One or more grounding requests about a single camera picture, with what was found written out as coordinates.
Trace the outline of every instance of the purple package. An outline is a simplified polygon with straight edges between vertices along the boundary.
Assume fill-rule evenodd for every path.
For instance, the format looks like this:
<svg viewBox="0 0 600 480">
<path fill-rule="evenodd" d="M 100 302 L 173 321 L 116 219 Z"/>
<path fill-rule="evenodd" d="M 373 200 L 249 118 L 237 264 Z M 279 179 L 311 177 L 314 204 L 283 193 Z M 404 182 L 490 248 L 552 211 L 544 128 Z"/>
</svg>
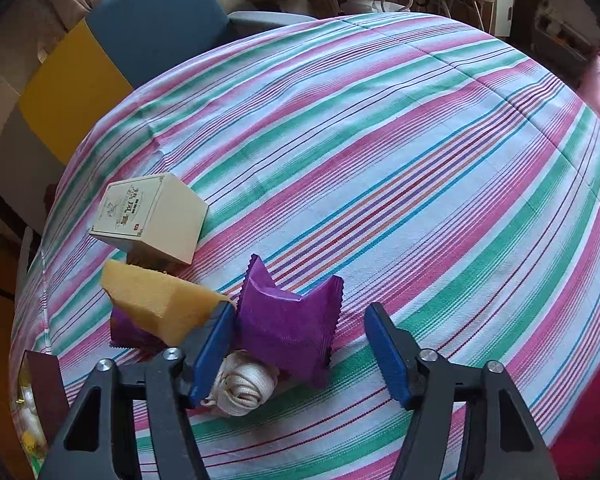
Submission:
<svg viewBox="0 0 600 480">
<path fill-rule="evenodd" d="M 344 282 L 330 276 L 304 296 L 280 290 L 257 254 L 238 298 L 240 348 L 314 388 L 328 383 Z"/>
<path fill-rule="evenodd" d="M 141 348 L 147 351 L 159 351 L 167 348 L 162 339 L 138 328 L 131 318 L 117 307 L 113 307 L 109 319 L 111 332 L 110 346 L 114 348 Z"/>
</svg>

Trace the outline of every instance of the screw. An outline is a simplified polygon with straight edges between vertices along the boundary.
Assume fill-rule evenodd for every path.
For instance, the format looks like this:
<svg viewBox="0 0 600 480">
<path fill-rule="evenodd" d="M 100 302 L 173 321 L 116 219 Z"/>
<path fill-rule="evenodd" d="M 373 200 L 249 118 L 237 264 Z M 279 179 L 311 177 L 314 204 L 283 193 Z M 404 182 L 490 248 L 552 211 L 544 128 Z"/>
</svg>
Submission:
<svg viewBox="0 0 600 480">
<path fill-rule="evenodd" d="M 438 359 L 438 352 L 432 350 L 431 348 L 425 348 L 424 350 L 420 350 L 420 358 L 423 361 L 436 361 Z"/>
<path fill-rule="evenodd" d="M 100 359 L 96 364 L 96 368 L 101 372 L 106 372 L 113 368 L 113 361 L 111 359 Z"/>
<path fill-rule="evenodd" d="M 164 352 L 162 352 L 162 357 L 167 359 L 167 361 L 175 361 L 176 359 L 180 359 L 182 357 L 182 352 L 179 348 L 167 348 Z"/>
<path fill-rule="evenodd" d="M 494 374 L 501 374 L 504 371 L 504 366 L 498 361 L 489 361 L 487 362 L 487 370 Z"/>
</svg>

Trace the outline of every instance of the beige box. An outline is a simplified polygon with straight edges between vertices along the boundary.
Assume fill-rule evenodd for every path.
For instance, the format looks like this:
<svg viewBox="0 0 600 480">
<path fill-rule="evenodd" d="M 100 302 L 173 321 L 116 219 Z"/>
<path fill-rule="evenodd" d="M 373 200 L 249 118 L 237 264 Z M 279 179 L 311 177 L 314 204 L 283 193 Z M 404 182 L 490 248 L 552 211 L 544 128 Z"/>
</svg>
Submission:
<svg viewBox="0 0 600 480">
<path fill-rule="evenodd" d="M 172 173 L 113 182 L 91 236 L 125 253 L 190 264 L 208 205 Z"/>
</svg>

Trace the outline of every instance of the round table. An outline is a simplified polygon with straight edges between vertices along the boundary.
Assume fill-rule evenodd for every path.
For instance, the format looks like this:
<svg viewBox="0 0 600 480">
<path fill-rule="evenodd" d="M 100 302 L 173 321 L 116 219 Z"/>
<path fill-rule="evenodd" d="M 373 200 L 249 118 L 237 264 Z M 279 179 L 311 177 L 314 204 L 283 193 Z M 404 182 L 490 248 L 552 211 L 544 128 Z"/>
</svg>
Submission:
<svg viewBox="0 0 600 480">
<path fill-rule="evenodd" d="M 423 348 L 506 364 L 549 443 L 600 362 L 600 120 L 483 32 L 368 14 L 191 59 L 94 127 L 18 303 L 12 386 L 25 348 L 58 356 L 70 401 L 98 359 L 144 357 L 109 346 L 100 269 L 124 254 L 88 229 L 109 182 L 164 171 L 209 204 L 182 278 L 235 298 L 256 253 L 288 290 L 345 283 L 327 389 L 286 382 L 248 416 L 192 414 L 211 478 L 388 478 L 409 419 L 364 335 L 372 301 Z M 156 478 L 145 406 L 135 415 Z"/>
</svg>

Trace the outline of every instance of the sponge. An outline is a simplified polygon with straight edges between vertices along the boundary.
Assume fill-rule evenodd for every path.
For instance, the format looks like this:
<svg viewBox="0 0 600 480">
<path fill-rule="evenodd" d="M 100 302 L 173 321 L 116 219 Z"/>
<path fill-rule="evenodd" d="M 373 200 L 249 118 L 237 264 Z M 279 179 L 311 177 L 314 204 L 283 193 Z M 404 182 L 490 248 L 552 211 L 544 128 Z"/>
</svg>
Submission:
<svg viewBox="0 0 600 480">
<path fill-rule="evenodd" d="M 136 326 L 177 346 L 189 331 L 204 324 L 220 301 L 229 298 L 195 283 L 155 270 L 107 260 L 100 285 L 111 303 Z"/>
</svg>

